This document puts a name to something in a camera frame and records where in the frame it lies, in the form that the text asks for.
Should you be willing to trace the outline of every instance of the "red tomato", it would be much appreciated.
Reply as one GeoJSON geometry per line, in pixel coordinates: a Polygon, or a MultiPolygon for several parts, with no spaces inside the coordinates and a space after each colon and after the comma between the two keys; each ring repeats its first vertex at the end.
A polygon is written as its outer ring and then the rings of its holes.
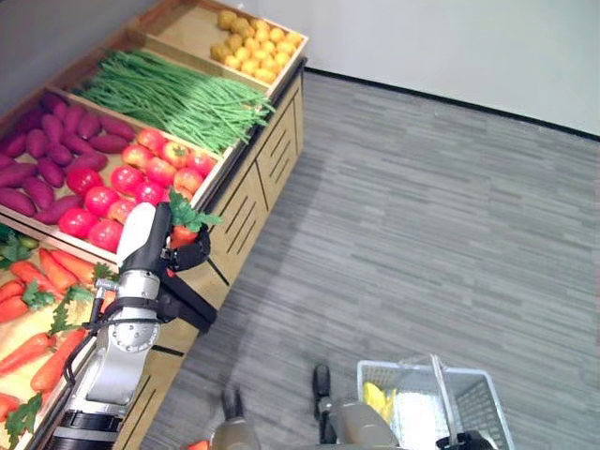
{"type": "Polygon", "coordinates": [[[143,145],[134,143],[123,150],[121,153],[121,159],[130,166],[142,169],[146,167],[150,159],[152,159],[152,152],[143,145]]]}
{"type": "Polygon", "coordinates": [[[78,167],[67,172],[67,186],[79,195],[85,195],[96,186],[104,186],[100,174],[89,167],[78,167]]]}
{"type": "Polygon", "coordinates": [[[138,185],[135,191],[135,201],[137,203],[149,202],[156,206],[161,202],[165,194],[165,189],[153,181],[144,181],[138,185]]]}
{"type": "Polygon", "coordinates": [[[132,200],[120,199],[114,202],[109,208],[108,218],[116,220],[121,224],[125,224],[129,213],[135,207],[135,202],[132,200]]]}
{"type": "Polygon", "coordinates": [[[203,178],[201,175],[189,167],[179,169],[172,180],[175,190],[179,191],[179,189],[184,188],[192,194],[198,190],[202,183],[203,178]]]}
{"type": "Polygon", "coordinates": [[[85,239],[98,218],[82,208],[70,208],[58,220],[61,232],[85,239]]]}
{"type": "Polygon", "coordinates": [[[155,183],[159,183],[165,188],[173,183],[176,172],[177,169],[159,157],[150,159],[150,162],[146,166],[146,175],[148,176],[148,179],[155,183]]]}
{"type": "Polygon", "coordinates": [[[213,167],[215,167],[215,164],[217,164],[217,161],[204,152],[196,152],[196,154],[190,153],[187,158],[187,166],[199,173],[202,178],[208,176],[210,171],[213,170],[213,167]]]}
{"type": "Polygon", "coordinates": [[[165,144],[167,138],[165,138],[160,131],[153,128],[143,129],[135,137],[136,143],[140,143],[155,155],[158,155],[158,151],[165,144]]]}
{"type": "Polygon", "coordinates": [[[119,245],[122,232],[123,225],[109,218],[104,218],[92,227],[87,238],[95,246],[114,253],[119,245]]]}
{"type": "Polygon", "coordinates": [[[111,175],[112,187],[125,195],[135,195],[135,188],[143,181],[143,173],[131,166],[119,166],[111,175]]]}
{"type": "Polygon", "coordinates": [[[114,189],[105,186],[92,187],[85,194],[85,207],[96,216],[105,217],[111,205],[119,200],[119,194],[114,189]]]}
{"type": "Polygon", "coordinates": [[[160,148],[158,154],[175,169],[182,169],[188,164],[189,150],[181,143],[168,141],[160,148]]]}

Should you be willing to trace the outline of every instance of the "basket handle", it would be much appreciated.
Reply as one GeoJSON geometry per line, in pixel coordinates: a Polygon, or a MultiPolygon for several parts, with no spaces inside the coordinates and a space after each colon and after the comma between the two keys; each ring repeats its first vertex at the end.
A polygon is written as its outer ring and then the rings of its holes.
{"type": "Polygon", "coordinates": [[[457,423],[455,422],[454,413],[452,412],[452,405],[450,404],[450,397],[448,396],[446,383],[443,380],[442,363],[437,354],[431,354],[430,356],[433,374],[438,382],[438,389],[440,390],[440,395],[442,396],[443,413],[446,417],[446,425],[448,426],[448,432],[450,434],[450,445],[458,445],[457,423]]]}

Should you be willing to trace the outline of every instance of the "purple sweet potato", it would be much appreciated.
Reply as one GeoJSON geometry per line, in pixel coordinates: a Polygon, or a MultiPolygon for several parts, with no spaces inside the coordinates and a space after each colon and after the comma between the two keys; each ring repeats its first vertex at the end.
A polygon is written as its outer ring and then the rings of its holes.
{"type": "Polygon", "coordinates": [[[65,112],[65,120],[63,124],[65,125],[66,133],[74,133],[77,131],[77,126],[79,125],[79,121],[82,119],[85,114],[85,109],[81,105],[71,105],[67,108],[67,112],[65,112]]]}
{"type": "Polygon", "coordinates": [[[0,169],[4,169],[8,167],[10,164],[14,164],[15,160],[12,157],[7,157],[6,155],[0,153],[0,169]]]}
{"type": "Polygon", "coordinates": [[[38,172],[35,164],[15,162],[0,169],[0,188],[20,188],[26,178],[38,172]]]}
{"type": "Polygon", "coordinates": [[[102,124],[102,127],[107,133],[120,136],[128,143],[135,138],[135,130],[127,122],[124,122],[121,119],[115,119],[109,115],[101,115],[100,124],[102,124]]]}
{"type": "Polygon", "coordinates": [[[50,186],[60,188],[65,183],[65,172],[47,157],[37,162],[37,170],[50,186]]]}
{"type": "Polygon", "coordinates": [[[86,153],[96,153],[94,147],[73,133],[63,136],[63,144],[76,155],[85,155],[86,153]]]}
{"type": "Polygon", "coordinates": [[[54,202],[54,189],[35,176],[30,176],[22,182],[22,190],[39,209],[45,209],[54,202]]]}
{"type": "Polygon", "coordinates": [[[0,204],[29,218],[36,213],[36,207],[31,199],[17,189],[0,187],[0,204]]]}
{"type": "Polygon", "coordinates": [[[109,155],[121,153],[129,144],[121,136],[115,136],[114,134],[95,136],[89,142],[99,152],[108,153],[109,155]]]}
{"type": "Polygon", "coordinates": [[[6,136],[5,139],[0,142],[0,148],[2,153],[7,157],[17,158],[25,153],[25,140],[26,135],[24,133],[11,134],[6,136]]]}
{"type": "Polygon", "coordinates": [[[48,157],[59,166],[67,166],[73,162],[73,154],[63,144],[51,142],[47,147],[48,157]]]}
{"type": "Polygon", "coordinates": [[[85,155],[81,155],[73,162],[71,162],[67,167],[67,172],[72,171],[78,167],[89,167],[97,172],[100,172],[104,169],[109,163],[109,159],[106,155],[102,155],[101,153],[87,153],[85,155]]]}
{"type": "Polygon", "coordinates": [[[58,223],[58,219],[70,208],[79,208],[83,205],[81,195],[67,195],[53,202],[46,209],[34,215],[34,219],[39,220],[46,225],[58,223]]]}
{"type": "Polygon", "coordinates": [[[35,159],[40,159],[46,155],[46,149],[48,148],[48,138],[46,133],[41,129],[32,129],[27,133],[27,139],[25,141],[25,150],[35,159]]]}
{"type": "Polygon", "coordinates": [[[44,110],[39,106],[32,108],[28,112],[22,115],[19,122],[15,125],[15,131],[19,133],[26,133],[34,128],[41,127],[41,116],[44,115],[44,110]]]}
{"type": "Polygon", "coordinates": [[[92,112],[86,112],[77,125],[77,134],[84,139],[90,139],[99,134],[102,129],[100,119],[92,112]]]}
{"type": "Polygon", "coordinates": [[[56,115],[60,120],[63,120],[63,118],[65,117],[67,103],[56,94],[52,92],[45,92],[44,95],[41,97],[39,103],[44,108],[44,110],[46,110],[48,113],[56,115]]]}
{"type": "Polygon", "coordinates": [[[60,143],[63,136],[63,123],[52,114],[44,114],[41,118],[41,127],[51,143],[60,143]]]}

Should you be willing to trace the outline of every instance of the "wire shopping basket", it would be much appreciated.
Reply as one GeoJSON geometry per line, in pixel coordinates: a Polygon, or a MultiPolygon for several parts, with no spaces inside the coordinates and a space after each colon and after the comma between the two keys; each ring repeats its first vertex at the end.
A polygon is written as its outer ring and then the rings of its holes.
{"type": "Polygon", "coordinates": [[[445,367],[436,355],[430,364],[360,361],[358,398],[365,383],[373,383],[393,398],[390,428],[400,446],[433,450],[435,442],[477,430],[500,450],[514,450],[496,390],[484,370],[445,367]]]}

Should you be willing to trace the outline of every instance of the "white wall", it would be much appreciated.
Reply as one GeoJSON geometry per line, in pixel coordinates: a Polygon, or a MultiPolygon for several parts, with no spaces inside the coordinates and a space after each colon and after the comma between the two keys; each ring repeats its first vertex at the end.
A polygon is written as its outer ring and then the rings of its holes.
{"type": "Polygon", "coordinates": [[[308,65],[600,134],[598,0],[258,0],[308,65]]]}

